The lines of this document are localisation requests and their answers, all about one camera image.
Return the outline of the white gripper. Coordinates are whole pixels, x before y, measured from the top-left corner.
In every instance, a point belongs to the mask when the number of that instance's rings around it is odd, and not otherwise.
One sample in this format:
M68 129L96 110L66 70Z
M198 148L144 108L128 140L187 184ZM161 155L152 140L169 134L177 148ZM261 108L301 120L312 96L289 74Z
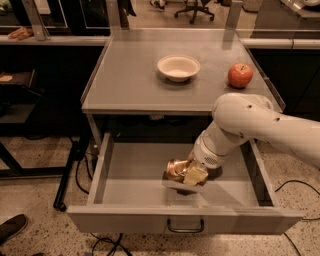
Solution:
M202 168L217 169L233 148L234 144L223 133L203 131L196 139L188 159ZM207 177L206 170L193 166L187 169L183 183L189 186L202 185Z

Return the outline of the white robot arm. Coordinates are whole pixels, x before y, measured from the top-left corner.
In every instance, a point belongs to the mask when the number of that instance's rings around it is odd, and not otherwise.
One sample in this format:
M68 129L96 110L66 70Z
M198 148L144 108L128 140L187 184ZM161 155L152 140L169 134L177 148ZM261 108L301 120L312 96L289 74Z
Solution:
M188 157L195 167L219 168L234 148L250 139L320 167L320 123L279 113L262 95L224 94L213 104L212 117Z

